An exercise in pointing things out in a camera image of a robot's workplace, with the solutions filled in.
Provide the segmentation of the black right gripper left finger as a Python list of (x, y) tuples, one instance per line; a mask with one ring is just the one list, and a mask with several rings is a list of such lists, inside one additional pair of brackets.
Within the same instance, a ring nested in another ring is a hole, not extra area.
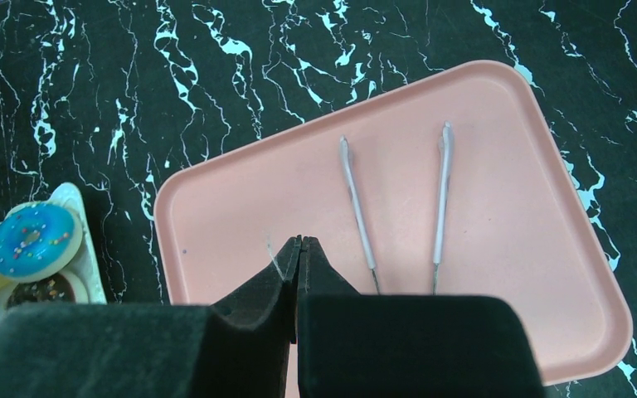
[(303, 241), (206, 306), (28, 303), (0, 321), (0, 397), (282, 397)]

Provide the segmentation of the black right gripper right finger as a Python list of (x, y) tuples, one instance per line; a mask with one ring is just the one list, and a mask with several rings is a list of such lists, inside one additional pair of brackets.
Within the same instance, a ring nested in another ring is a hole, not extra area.
[(305, 237), (298, 262), (303, 397), (542, 397), (510, 305), (482, 295), (361, 294)]

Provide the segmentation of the chocolate donut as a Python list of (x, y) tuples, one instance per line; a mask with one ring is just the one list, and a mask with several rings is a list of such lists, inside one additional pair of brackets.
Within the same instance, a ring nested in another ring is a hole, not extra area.
[(75, 302), (75, 290), (62, 274), (25, 284), (17, 284), (6, 302), (6, 309), (23, 303)]

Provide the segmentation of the pink serving tray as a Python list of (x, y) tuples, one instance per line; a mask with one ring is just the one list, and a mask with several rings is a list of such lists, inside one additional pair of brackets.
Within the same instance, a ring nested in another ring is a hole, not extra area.
[(153, 216), (169, 299), (213, 303), (292, 236), (357, 290), (484, 294), (545, 385), (598, 376), (633, 322), (529, 83), (471, 61), (176, 172)]

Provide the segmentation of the blue donut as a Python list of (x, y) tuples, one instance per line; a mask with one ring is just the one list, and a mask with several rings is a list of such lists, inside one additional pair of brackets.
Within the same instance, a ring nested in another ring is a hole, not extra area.
[(0, 274), (17, 282), (47, 278), (74, 259), (82, 239), (71, 209), (49, 202), (24, 206), (0, 224)]

